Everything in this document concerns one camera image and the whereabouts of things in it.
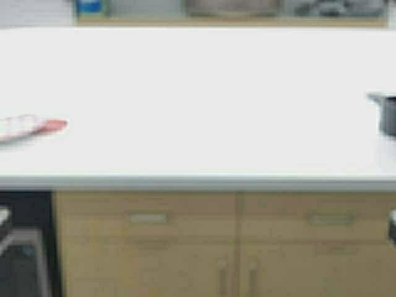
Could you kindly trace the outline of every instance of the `cabinet door handle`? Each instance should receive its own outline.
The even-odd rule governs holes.
[[[227,296],[227,259],[219,259],[217,262],[218,266],[218,296]]]
[[[249,265],[249,297],[257,297],[257,260],[252,260]]]
[[[350,226],[354,219],[351,214],[310,213],[307,216],[308,223],[313,226]]]

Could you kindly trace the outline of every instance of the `shelf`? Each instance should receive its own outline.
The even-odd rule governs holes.
[[[248,19],[220,19],[210,17],[190,17],[180,19],[138,19],[100,16],[83,16],[77,19],[80,26],[263,26],[263,27],[355,27],[386,28],[385,17],[376,18],[296,18],[262,17]]]

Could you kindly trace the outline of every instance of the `pot handle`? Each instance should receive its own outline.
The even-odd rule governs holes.
[[[368,93],[367,97],[371,100],[377,103],[378,105],[382,104],[382,101],[387,97],[387,95],[383,93]]]

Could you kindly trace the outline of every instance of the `kitchen island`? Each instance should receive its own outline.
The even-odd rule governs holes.
[[[68,297],[388,295],[395,37],[0,32],[1,115],[69,121],[1,145],[0,187],[54,192]]]

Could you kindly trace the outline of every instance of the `black pot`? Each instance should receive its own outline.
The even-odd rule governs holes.
[[[369,98],[377,102],[381,109],[379,129],[391,136],[396,136],[396,94],[369,94]]]

